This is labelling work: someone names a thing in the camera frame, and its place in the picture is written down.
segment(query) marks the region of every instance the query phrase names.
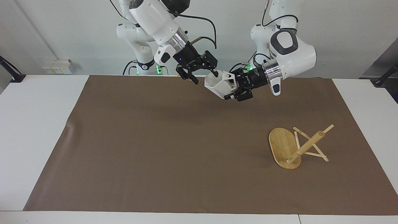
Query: electrical outlet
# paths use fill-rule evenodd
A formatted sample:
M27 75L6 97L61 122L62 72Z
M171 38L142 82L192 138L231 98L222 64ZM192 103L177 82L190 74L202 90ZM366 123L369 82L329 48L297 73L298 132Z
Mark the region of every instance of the electrical outlet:
M43 68L47 74L72 75L75 70L72 61L69 59L46 61Z

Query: white table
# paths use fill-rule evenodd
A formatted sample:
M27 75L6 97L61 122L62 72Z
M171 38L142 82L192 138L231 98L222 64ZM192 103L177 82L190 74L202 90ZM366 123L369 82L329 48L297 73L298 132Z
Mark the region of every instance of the white table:
M0 94L1 224L398 223L398 216L22 212L87 79L28 76ZM334 83L398 192L398 104L385 89L374 88L368 80L336 79Z

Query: oval wooden board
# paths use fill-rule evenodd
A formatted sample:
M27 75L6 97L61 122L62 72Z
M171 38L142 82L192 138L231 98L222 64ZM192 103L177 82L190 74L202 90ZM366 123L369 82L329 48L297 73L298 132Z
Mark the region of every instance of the oval wooden board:
M295 169L301 164L301 157L296 159L292 164L286 161L295 152L297 152L296 138L289 130L284 128L275 128L268 137L271 145L272 154L278 165L285 169Z

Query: black cable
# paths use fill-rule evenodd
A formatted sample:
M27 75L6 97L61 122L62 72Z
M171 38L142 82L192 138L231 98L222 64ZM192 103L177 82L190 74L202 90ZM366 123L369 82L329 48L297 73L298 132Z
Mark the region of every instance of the black cable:
M166 68L166 71L167 71L167 75L170 75L169 74L169 69L166 67L166 66L160 66L161 68Z
M128 67L131 63L134 63L134 61L130 61L129 63L127 63L125 69L123 70L123 74L122 74L122 75L124 75L124 74L126 73L127 67Z
M268 60L271 60L271 58L269 56L266 56L265 54L260 54L260 53L253 55L253 58L256 59L257 55L262 55L262 56L268 58Z
M263 19L261 20L261 25L263 25L263 26L264 26L264 18L265 18L265 14L267 13L268 5L269 5L269 0L265 4Z
M253 56L253 64L256 64L256 63L259 64L259 65L262 64L262 63L258 63L258 62L256 61L256 56L257 56L257 55L262 55L262 56L268 58L268 60L271 60L271 58L268 57L268 56L266 56L265 54L260 54L260 53L258 53L258 54L255 54L255 55Z
M116 8L115 4L112 2L112 0L109 0L109 1L112 3L112 5L113 5L113 7L115 8L115 10L117 11L117 13L118 13L123 19L125 19L125 20L128 21L128 19L126 19L126 17L124 17L122 14L120 14L119 10L117 10L117 8Z
M130 68L129 68L129 75L130 75L130 69L131 68L137 68L137 66L131 66Z
M169 11L169 13L172 14L173 16L181 16L181 17L191 18L191 19L206 20L206 21L210 22L211 25L213 26L213 29L214 29L214 43L215 43L215 47L217 49L217 31L216 31L216 26L214 25L213 21L211 21L211 20L209 20L207 18L204 18L204 17L186 16L186 15L181 15L181 14L178 14L178 13L175 13L175 12L170 12L170 11Z
M229 73L231 73L232 70L233 70L236 66L239 66L239 65L242 65L242 63L238 63L238 64L234 65L234 66L229 70Z
M261 20L261 25L263 25L263 26L265 26L265 25L264 25L265 14L266 14L266 11L264 10L263 19Z
M257 51L254 52L254 54L250 57L250 59L248 60L248 62L250 62L250 60L256 55Z
M295 15L284 15L284 16L279 16L278 18L272 20L271 22L269 22L269 23L267 23L266 25L263 25L263 26L264 26L264 27L265 27L265 26L268 26L269 24L271 24L271 23L273 23L273 22L275 22L275 21L277 21L278 19L281 19L281 18L283 18L283 17L294 17L294 18L296 19L296 21L299 22L299 18L297 18L297 16L295 16Z
M191 42L191 45L194 44L194 43L196 43L196 42L198 42L198 41L200 41L201 39L207 39L207 40L213 42L215 49L217 49L216 42L215 42L213 39L211 39L210 37L199 37L199 38L197 38L196 40L192 41L192 42Z
M13 64L11 64L9 61L7 61L5 58L1 57L3 61L5 61L9 66L11 66L13 69L15 69L19 74L22 74Z

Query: wooden stick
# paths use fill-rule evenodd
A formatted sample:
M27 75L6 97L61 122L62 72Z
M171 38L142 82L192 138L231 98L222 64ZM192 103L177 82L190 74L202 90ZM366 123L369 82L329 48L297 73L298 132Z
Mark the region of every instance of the wooden stick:
M300 135L306 137L308 140L311 139L306 133L302 132L300 129L298 129L298 128L296 128L296 127L294 127L293 129L294 129L296 132L298 132Z
M316 157L321 157L321 158L323 158L323 156L321 156L320 154L316 154L316 153L312 153L312 152L305 152L304 154L306 154L306 155L313 155L313 156L316 156Z
M334 125L333 125L333 124L330 125L328 128L326 128L326 129L324 130L324 133L327 133L327 132L330 131L332 128L334 128Z
M296 144L297 144L297 150L300 148L300 143L299 143L299 136L297 135L297 132L295 132L295 137L296 137Z
M287 163L292 164L297 158L302 156L305 152L307 152L313 144L316 144L323 137L325 137L325 133L322 131L318 131L314 136L308 140L303 146L301 146L296 153L294 153L290 158L288 158Z
M329 162L329 159L326 157L326 155L321 151L321 149L317 146L317 145L312 145L315 150L319 153L319 155L321 155L321 157L326 161Z

